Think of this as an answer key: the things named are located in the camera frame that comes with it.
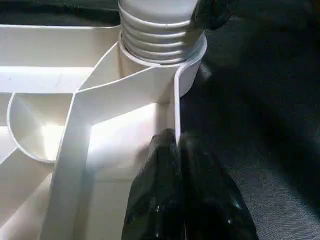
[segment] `dark fabric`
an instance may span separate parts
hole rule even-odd
[[[116,6],[99,2],[92,6]],[[181,99],[183,131],[215,148],[260,240],[320,240],[320,30],[311,12],[308,1],[239,0],[240,17],[206,33],[207,53]],[[0,24],[108,24],[92,18],[2,11]]]

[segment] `plastic divider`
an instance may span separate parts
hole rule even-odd
[[[173,127],[168,109],[176,70],[150,67],[75,94],[40,239],[95,239],[103,233],[119,239],[129,188],[151,137]],[[101,198],[114,188],[117,194]],[[113,214],[110,227],[97,225],[102,202],[104,217]]]

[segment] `white plastic tray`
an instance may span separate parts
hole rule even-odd
[[[159,65],[130,55],[120,31],[0,25],[1,240],[119,240],[151,137],[179,139],[206,38]]]

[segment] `plastic compartment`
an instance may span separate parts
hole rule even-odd
[[[46,213],[49,187],[52,174],[49,174],[35,191],[23,202],[13,215],[0,228],[2,240],[37,239]]]
[[[0,92],[75,92],[120,29],[0,25]]]
[[[179,138],[179,98],[204,35],[188,61],[161,66],[129,54],[119,31],[0,25],[0,123],[11,139],[0,148],[1,239],[120,239],[151,137],[173,128]]]
[[[45,208],[37,211],[35,215],[28,214],[28,216],[19,209],[34,195],[39,184],[53,170],[52,165],[35,161],[17,148],[6,121],[11,96],[10,93],[0,93],[0,239],[3,240],[17,239],[11,235],[21,233],[20,227],[28,224],[27,217],[31,216],[33,220],[29,221],[28,225],[37,228],[36,234],[39,234],[41,224],[36,224],[37,216],[40,213],[43,215]],[[49,197],[49,184],[46,185],[46,198]],[[38,199],[36,202],[37,206],[46,207],[47,204],[48,199]],[[6,227],[9,222],[11,222],[10,229]],[[19,239],[35,239],[29,238],[29,230],[24,231],[21,235],[23,238]]]
[[[40,162],[56,160],[71,99],[68,93],[13,94],[7,121],[18,148]]]
[[[126,52],[121,39],[118,47],[143,65]],[[118,80],[116,74],[98,81],[89,77],[75,93],[41,240],[121,238],[130,186],[147,159],[150,140],[166,128],[175,129],[179,138],[180,96],[190,89],[206,47],[202,36],[199,51],[185,64],[145,63],[144,69]],[[111,50],[105,59],[119,57]],[[102,60],[100,67],[108,69]]]

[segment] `gloved hand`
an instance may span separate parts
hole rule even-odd
[[[238,187],[205,141],[181,137],[180,167],[188,240],[257,240]]]
[[[233,14],[237,0],[198,0],[193,21],[202,29],[216,30]]]
[[[181,177],[174,131],[155,135],[149,156],[134,179],[122,240],[184,240]]]

